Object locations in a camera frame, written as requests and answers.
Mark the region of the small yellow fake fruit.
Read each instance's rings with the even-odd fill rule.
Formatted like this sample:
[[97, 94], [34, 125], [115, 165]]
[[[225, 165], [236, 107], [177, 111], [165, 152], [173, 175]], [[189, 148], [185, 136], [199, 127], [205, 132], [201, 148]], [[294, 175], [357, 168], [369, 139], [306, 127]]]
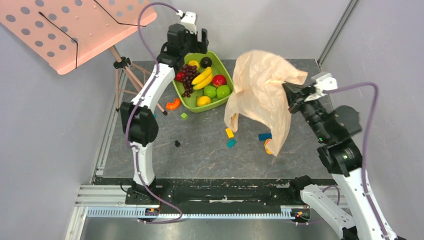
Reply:
[[191, 66], [192, 68], [196, 69], [197, 71], [200, 69], [200, 64], [199, 64], [199, 62], [198, 62], [198, 61], [196, 61], [196, 60], [189, 60], [189, 61], [187, 62], [187, 64], [188, 64], [189, 66]]

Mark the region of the red fake grape bunch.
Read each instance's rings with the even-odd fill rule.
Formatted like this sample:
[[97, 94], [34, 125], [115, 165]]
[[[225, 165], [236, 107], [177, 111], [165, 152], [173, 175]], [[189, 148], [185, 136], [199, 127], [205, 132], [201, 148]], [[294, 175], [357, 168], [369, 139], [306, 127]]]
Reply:
[[181, 96], [190, 98], [191, 94], [194, 91], [192, 81], [195, 77], [197, 77], [199, 75], [199, 72], [195, 68], [192, 68], [191, 66], [189, 66], [188, 64], [185, 64], [181, 68], [180, 72], [185, 73], [185, 79], [184, 79], [183, 82], [181, 82], [182, 85], [183, 85], [183, 88], [184, 88], [184, 91], [181, 94]]

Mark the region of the beige plastic banana-print bag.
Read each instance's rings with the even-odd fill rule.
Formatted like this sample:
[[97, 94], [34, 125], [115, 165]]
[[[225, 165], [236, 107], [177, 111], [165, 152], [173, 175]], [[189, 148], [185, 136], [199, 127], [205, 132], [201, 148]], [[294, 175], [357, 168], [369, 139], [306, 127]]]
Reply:
[[303, 85], [308, 73], [293, 66], [282, 56], [264, 50], [250, 50], [240, 55], [233, 70], [233, 91], [224, 113], [224, 123], [238, 131], [243, 115], [269, 128], [272, 139], [268, 149], [277, 156], [285, 143], [292, 115], [282, 84]]

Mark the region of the yellow fake banana bunch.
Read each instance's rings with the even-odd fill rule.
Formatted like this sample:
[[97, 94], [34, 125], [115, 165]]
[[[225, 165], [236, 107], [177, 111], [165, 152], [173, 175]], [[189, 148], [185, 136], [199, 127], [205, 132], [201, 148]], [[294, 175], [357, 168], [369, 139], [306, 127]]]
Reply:
[[213, 79], [213, 70], [212, 68], [206, 67], [202, 73], [196, 76], [191, 84], [193, 85], [193, 90], [203, 89], [205, 86], [209, 85]]

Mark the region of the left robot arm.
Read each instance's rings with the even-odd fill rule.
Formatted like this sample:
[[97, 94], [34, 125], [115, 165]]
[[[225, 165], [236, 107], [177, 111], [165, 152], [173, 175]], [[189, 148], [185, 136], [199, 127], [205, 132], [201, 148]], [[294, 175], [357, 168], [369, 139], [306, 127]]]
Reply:
[[170, 25], [167, 41], [160, 53], [153, 53], [155, 61], [150, 77], [142, 90], [130, 102], [120, 106], [123, 132], [127, 146], [133, 152], [133, 188], [145, 204], [153, 203], [157, 190], [150, 186], [155, 181], [153, 171], [153, 142], [159, 125], [154, 117], [154, 108], [167, 86], [185, 64], [185, 56], [191, 53], [205, 54], [208, 51], [208, 31], [189, 31], [181, 23]]

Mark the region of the red fake pomegranate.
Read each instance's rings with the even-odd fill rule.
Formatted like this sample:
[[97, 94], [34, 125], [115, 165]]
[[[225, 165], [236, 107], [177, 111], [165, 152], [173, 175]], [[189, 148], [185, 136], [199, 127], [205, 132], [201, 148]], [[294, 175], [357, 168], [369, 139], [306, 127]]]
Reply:
[[185, 79], [186, 74], [184, 72], [178, 72], [175, 76], [175, 81], [182, 83]]

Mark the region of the red fake apple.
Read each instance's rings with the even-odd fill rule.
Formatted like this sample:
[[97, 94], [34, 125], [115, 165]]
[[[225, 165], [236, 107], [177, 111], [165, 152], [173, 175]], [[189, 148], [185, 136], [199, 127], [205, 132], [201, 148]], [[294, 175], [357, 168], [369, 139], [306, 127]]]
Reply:
[[222, 75], [222, 74], [217, 74], [217, 75], [215, 75], [215, 76], [212, 78], [212, 82], [211, 82], [211, 84], [212, 84], [214, 87], [218, 88], [218, 87], [220, 87], [220, 86], [222, 86], [222, 85], [226, 85], [226, 84], [227, 84], [227, 79], [226, 79], [226, 77], [225, 77], [224, 75]]

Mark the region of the green bumpy fake fruit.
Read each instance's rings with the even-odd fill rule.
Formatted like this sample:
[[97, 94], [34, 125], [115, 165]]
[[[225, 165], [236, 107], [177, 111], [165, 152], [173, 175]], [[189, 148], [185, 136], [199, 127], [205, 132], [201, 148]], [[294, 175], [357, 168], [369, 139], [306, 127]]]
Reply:
[[207, 85], [203, 88], [203, 95], [213, 99], [217, 96], [217, 88], [212, 85]]

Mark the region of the green fake apple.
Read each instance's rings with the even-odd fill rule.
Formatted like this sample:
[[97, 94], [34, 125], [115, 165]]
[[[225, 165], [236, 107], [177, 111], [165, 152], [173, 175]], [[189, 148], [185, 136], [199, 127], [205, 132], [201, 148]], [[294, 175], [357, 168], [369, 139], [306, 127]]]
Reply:
[[228, 97], [231, 94], [231, 88], [224, 84], [216, 88], [216, 97], [221, 100]]

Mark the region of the yellow fake lemon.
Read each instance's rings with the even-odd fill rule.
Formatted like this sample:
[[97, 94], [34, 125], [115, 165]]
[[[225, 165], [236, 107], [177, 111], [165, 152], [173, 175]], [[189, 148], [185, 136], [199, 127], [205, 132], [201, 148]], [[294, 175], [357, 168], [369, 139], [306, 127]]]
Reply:
[[211, 103], [212, 103], [212, 99], [211, 99], [209, 96], [206, 96], [206, 95], [204, 95], [204, 96], [199, 96], [199, 97], [196, 99], [196, 106], [197, 106], [197, 107], [207, 106], [207, 105], [209, 105], [209, 104], [211, 104]]

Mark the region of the orange curved toy block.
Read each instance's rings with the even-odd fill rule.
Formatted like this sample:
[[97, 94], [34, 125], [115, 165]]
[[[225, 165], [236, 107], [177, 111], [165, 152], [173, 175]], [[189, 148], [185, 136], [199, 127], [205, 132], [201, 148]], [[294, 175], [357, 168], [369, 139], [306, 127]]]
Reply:
[[181, 105], [181, 99], [175, 98], [172, 102], [166, 103], [166, 109], [170, 111], [176, 110], [180, 105]]

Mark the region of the small green cube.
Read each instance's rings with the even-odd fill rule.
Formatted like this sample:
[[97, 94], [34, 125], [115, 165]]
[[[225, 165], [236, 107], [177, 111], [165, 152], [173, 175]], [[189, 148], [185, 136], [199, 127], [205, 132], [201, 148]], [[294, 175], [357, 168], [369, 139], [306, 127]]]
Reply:
[[180, 116], [184, 120], [186, 120], [188, 118], [188, 115], [185, 112], [183, 112]]

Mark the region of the yellow toy block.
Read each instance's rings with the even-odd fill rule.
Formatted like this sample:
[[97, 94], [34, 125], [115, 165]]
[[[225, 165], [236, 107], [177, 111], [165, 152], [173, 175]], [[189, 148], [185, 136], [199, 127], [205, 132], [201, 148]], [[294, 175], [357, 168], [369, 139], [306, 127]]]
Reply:
[[231, 139], [231, 138], [233, 138], [235, 136], [234, 133], [233, 133], [233, 131], [230, 128], [226, 128], [225, 129], [225, 133], [226, 133], [226, 135], [227, 135], [227, 137], [229, 139]]

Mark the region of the pink perforated music stand desk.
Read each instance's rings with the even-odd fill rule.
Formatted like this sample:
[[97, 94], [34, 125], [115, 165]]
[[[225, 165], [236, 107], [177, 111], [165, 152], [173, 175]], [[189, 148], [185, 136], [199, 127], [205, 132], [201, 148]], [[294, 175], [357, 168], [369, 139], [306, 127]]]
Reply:
[[157, 18], [147, 0], [2, 0], [0, 22], [65, 75]]

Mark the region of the aluminium frame rail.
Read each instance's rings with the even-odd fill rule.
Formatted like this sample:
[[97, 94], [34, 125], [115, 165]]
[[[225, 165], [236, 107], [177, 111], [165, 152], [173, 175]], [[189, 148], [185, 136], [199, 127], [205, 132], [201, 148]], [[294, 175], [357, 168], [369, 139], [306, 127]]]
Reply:
[[240, 188], [231, 198], [229, 194], [211, 199], [189, 198], [186, 190], [160, 186], [157, 191], [171, 206], [153, 199], [148, 203], [128, 192], [128, 187], [117, 185], [82, 185], [79, 189], [67, 240], [81, 239], [87, 217], [150, 219], [281, 219], [295, 220], [306, 206], [290, 200], [286, 187], [270, 190]]

